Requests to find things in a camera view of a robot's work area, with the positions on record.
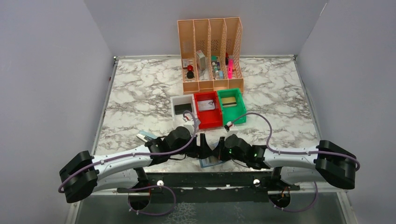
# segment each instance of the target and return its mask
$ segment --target pink object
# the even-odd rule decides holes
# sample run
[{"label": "pink object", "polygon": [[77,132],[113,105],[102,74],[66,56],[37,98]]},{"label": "pink object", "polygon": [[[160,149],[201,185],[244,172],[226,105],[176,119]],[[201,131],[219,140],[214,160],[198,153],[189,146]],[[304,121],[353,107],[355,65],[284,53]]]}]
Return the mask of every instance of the pink object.
[{"label": "pink object", "polygon": [[233,78],[233,65],[234,65],[234,60],[229,59],[228,60],[228,79]]}]

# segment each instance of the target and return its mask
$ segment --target table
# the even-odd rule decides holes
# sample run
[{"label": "table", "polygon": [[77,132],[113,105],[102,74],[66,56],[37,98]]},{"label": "table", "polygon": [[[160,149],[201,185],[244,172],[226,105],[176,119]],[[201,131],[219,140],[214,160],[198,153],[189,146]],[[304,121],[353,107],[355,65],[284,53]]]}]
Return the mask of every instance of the table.
[{"label": "table", "polygon": [[[246,109],[269,119],[274,129],[271,145],[283,148],[317,145],[317,133],[294,60],[291,57],[241,58],[240,67],[245,81]],[[180,58],[119,60],[93,154],[112,154],[143,144],[136,137],[140,130],[157,136],[167,135],[173,129],[170,97],[183,94],[181,78]],[[238,129],[238,137],[249,144],[264,145],[269,134],[265,121],[254,115],[248,116]],[[226,131],[214,128],[198,133],[206,133],[208,144],[213,145]],[[198,159],[193,158],[144,169],[146,172],[251,170],[232,161],[201,168]]]}]

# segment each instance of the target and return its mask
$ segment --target cable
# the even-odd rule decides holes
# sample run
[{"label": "cable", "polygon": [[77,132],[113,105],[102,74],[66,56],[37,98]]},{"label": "cable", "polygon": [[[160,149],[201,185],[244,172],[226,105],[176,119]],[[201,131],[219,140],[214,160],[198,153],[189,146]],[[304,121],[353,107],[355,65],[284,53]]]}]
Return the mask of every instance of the cable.
[{"label": "cable", "polygon": [[182,159],[176,159],[176,158],[169,158],[169,159],[170,159],[170,160],[182,161],[182,160],[184,160],[186,157],[187,157],[187,155],[184,154],[184,158],[182,158]]},{"label": "cable", "polygon": [[240,163],[236,162],[235,160],[232,160],[232,161],[233,161],[233,162],[235,162],[236,164],[240,165],[241,167],[246,167],[246,168],[249,168],[248,166],[242,165],[242,164],[240,164]]},{"label": "cable", "polygon": [[309,204],[307,207],[303,208],[303,209],[298,209],[298,210],[289,210],[289,209],[285,209],[285,208],[281,208],[279,206],[276,206],[271,200],[270,202],[274,205],[274,208],[277,208],[279,210],[282,211],[286,211],[286,212],[302,212],[302,211],[307,211],[308,209],[312,208],[316,201],[319,198],[319,191],[318,191],[318,185],[316,184],[316,182],[313,183],[315,185],[315,197],[313,198],[313,201],[311,202],[311,204]]},{"label": "cable", "polygon": [[[245,117],[246,115],[250,115],[250,114],[257,115],[257,116],[263,118],[263,119],[267,122],[267,124],[268,124],[268,126],[269,126],[269,135],[268,135],[266,144],[267,144],[267,148],[268,148],[271,152],[273,152],[273,153],[279,153],[279,154],[290,154],[290,155],[306,155],[306,154],[307,154],[307,152],[285,152],[285,151],[278,151],[278,150],[272,149],[272,148],[269,146],[269,139],[270,139],[271,136],[272,136],[272,126],[271,126],[270,122],[269,122],[264,116],[262,116],[262,115],[259,114],[259,113],[255,113],[255,112],[248,112],[248,113],[245,113],[245,114],[239,116],[237,119],[231,121],[231,125],[233,125],[234,122],[236,122],[237,120],[239,120],[239,119]],[[345,154],[341,154],[341,153],[326,152],[326,151],[309,151],[308,154],[326,154],[326,155],[341,156],[341,157],[350,159],[350,160],[352,160],[354,163],[356,163],[356,171],[358,171],[358,170],[360,169],[360,163],[359,163],[359,161],[357,161],[357,159],[355,159],[354,157],[351,157],[351,156],[349,156],[349,155],[345,155]]]},{"label": "cable", "polygon": [[131,191],[137,191],[137,190],[145,190],[145,189],[151,189],[151,188],[165,188],[165,189],[167,189],[168,191],[170,191],[171,194],[172,194],[172,196],[173,196],[173,206],[172,206],[172,208],[169,209],[168,211],[162,212],[162,213],[144,212],[144,211],[140,211],[140,210],[135,210],[135,209],[133,209],[132,206],[131,206],[131,204],[129,203],[129,200],[128,200],[129,211],[134,211],[134,212],[136,212],[137,215],[140,213],[140,214],[149,215],[149,216],[164,216],[164,215],[168,215],[169,213],[171,213],[171,212],[175,209],[175,207],[176,207],[176,195],[175,195],[175,193],[172,191],[171,188],[169,188],[169,187],[167,187],[167,186],[153,185],[153,186],[147,186],[147,187],[144,187],[144,188],[134,188],[134,189],[129,189],[129,190],[131,190]]},{"label": "cable", "polygon": [[[191,136],[195,136],[195,134],[197,133],[197,120],[195,119],[194,114],[193,114],[192,112],[190,112],[190,111],[184,111],[184,112],[183,112],[183,116],[184,116],[184,117],[185,117],[185,114],[186,114],[186,113],[189,113],[189,114],[192,116],[192,120],[193,120],[193,122],[194,122],[194,131],[193,131],[193,133],[192,133]],[[170,151],[170,152],[165,152],[165,153],[135,153],[135,154],[124,154],[124,155],[119,155],[119,156],[115,156],[115,157],[112,157],[112,158],[105,159],[105,160],[103,160],[103,162],[106,163],[106,162],[110,162],[110,161],[113,161],[113,160],[117,160],[117,159],[129,157],[129,156],[137,156],[137,155],[169,155],[169,154],[173,154],[173,153],[178,153],[178,152],[182,151],[183,149],[185,149],[187,146],[189,146],[189,145],[191,144],[192,140],[194,140],[193,137],[191,137],[190,140],[189,140],[184,146],[182,146],[181,148],[176,149],[176,150],[174,150],[174,151]],[[85,167],[83,167],[83,168],[77,170],[77,172],[74,172],[72,175],[70,175],[68,178],[66,178],[65,181],[63,181],[63,182],[61,183],[61,185],[60,185],[59,188],[58,188],[58,192],[59,192],[59,193],[64,193],[64,190],[62,190],[62,188],[65,186],[65,184],[66,184],[68,181],[70,181],[72,178],[74,178],[75,176],[77,176],[78,174],[80,174],[81,172],[83,172],[84,170],[87,170],[87,169],[89,169],[89,168],[91,168],[91,167],[94,167],[94,166],[96,166],[96,165],[99,165],[100,163],[101,163],[101,161],[91,163],[91,164],[86,165]]]}]

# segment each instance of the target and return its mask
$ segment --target screw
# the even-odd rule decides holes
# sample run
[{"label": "screw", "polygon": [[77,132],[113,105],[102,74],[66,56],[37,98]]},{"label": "screw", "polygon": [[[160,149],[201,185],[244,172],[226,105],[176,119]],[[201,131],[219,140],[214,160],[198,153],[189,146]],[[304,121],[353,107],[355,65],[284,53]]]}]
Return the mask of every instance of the screw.
[{"label": "screw", "polygon": [[255,180],[253,181],[253,184],[254,184],[256,187],[258,187],[258,186],[260,185],[260,180],[255,179]]}]

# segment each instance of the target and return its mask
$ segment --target gray wall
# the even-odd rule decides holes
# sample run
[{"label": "gray wall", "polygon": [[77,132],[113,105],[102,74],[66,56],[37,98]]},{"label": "gray wall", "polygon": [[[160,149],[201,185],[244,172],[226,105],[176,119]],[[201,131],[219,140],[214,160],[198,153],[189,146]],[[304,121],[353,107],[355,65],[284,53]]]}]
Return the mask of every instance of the gray wall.
[{"label": "gray wall", "polygon": [[91,148],[113,58],[82,0],[0,0],[0,223],[64,223],[58,172]]},{"label": "gray wall", "polygon": [[324,139],[362,164],[359,223],[394,223],[396,1],[330,0],[297,58]]},{"label": "gray wall", "polygon": [[177,20],[240,16],[241,54],[298,54],[327,0],[85,0],[116,56],[180,54]]}]

